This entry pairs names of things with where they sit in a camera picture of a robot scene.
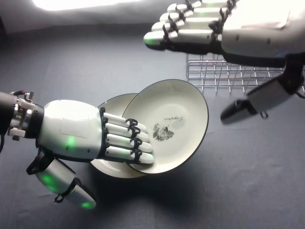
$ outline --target gray table surface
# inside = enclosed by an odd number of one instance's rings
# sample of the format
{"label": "gray table surface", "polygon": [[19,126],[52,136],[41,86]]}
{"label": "gray table surface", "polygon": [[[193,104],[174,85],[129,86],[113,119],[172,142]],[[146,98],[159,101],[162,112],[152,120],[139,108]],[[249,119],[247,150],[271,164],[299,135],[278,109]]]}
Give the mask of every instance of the gray table surface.
{"label": "gray table surface", "polygon": [[[98,106],[163,79],[185,79],[185,55],[148,50],[145,30],[81,27],[18,34],[1,48],[0,91],[33,90],[45,105],[72,99]],[[304,101],[294,97],[265,121],[222,126],[222,109],[242,93],[206,90],[210,120],[196,154],[170,172],[111,178],[67,162],[96,194],[92,211],[55,195],[26,167],[33,140],[6,137],[0,155],[0,228],[303,229]]]}

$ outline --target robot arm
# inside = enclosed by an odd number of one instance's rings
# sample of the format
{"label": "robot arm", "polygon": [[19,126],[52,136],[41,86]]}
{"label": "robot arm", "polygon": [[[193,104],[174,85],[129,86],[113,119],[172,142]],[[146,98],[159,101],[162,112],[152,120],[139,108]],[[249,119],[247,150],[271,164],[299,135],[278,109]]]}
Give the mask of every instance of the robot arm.
{"label": "robot arm", "polygon": [[33,92],[0,92],[1,147],[6,132],[16,141],[36,139],[38,154],[27,173],[58,195],[55,202],[65,198],[83,208],[96,206],[93,194],[61,159],[153,163],[146,127],[136,120],[78,101],[57,100],[41,107],[32,103],[32,97]]}
{"label": "robot arm", "polygon": [[230,124],[281,104],[303,85],[305,1],[200,0],[172,4],[144,36],[154,50],[221,54],[227,62],[285,67],[280,76],[237,100],[221,114]]}

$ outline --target wire rack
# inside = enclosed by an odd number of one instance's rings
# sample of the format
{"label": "wire rack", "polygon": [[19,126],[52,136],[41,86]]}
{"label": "wire rack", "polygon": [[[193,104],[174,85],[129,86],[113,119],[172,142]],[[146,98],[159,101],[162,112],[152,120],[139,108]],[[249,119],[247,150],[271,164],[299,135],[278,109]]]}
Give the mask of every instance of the wire rack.
{"label": "wire rack", "polygon": [[[284,70],[231,64],[217,54],[187,54],[186,64],[186,80],[201,89],[202,93],[205,88],[214,88],[216,93],[219,90],[228,90],[231,94],[233,89],[239,89],[245,94]],[[305,85],[300,92],[305,92]]]}

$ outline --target white plate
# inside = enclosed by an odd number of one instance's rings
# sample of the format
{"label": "white plate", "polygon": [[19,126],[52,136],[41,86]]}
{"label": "white plate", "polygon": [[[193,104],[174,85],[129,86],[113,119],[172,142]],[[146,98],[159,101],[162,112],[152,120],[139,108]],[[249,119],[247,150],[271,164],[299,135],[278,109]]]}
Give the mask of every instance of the white plate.
{"label": "white plate", "polygon": [[[119,95],[101,104],[98,108],[105,107],[107,113],[122,116],[127,105],[136,95],[137,93]],[[93,164],[93,166],[96,167],[102,173],[105,173],[112,177],[136,178],[145,175],[130,168],[126,163],[117,163],[95,159],[91,161],[91,164]]]}
{"label": "white plate", "polygon": [[145,125],[153,147],[151,166],[130,166],[156,174],[176,168],[193,155],[206,133],[209,111],[195,86],[182,80],[164,80],[141,91],[123,117]]}

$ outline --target green light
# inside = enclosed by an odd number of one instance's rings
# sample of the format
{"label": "green light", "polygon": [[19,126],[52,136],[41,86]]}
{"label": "green light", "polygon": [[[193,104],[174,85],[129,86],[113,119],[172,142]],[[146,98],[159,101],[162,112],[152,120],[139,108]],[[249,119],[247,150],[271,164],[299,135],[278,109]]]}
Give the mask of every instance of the green light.
{"label": "green light", "polygon": [[91,202],[85,202],[85,203],[82,203],[82,204],[81,204],[81,207],[82,207],[82,208],[91,209],[91,208],[94,208],[95,205],[92,204]]}
{"label": "green light", "polygon": [[156,41],[154,39],[145,39],[144,42],[145,42],[145,44],[149,44],[149,45],[159,45],[160,44],[159,41]]}
{"label": "green light", "polygon": [[52,183],[54,183],[54,179],[53,179],[53,177],[51,177],[50,175],[43,175],[43,176],[41,177],[41,179],[43,180],[43,182],[44,182],[45,184],[52,184]]}
{"label": "green light", "polygon": [[75,144],[75,139],[73,136],[70,136],[67,141],[67,149],[73,148]]}
{"label": "green light", "polygon": [[54,186],[48,185],[47,188],[48,188],[50,191],[57,193],[57,188],[55,188]]}

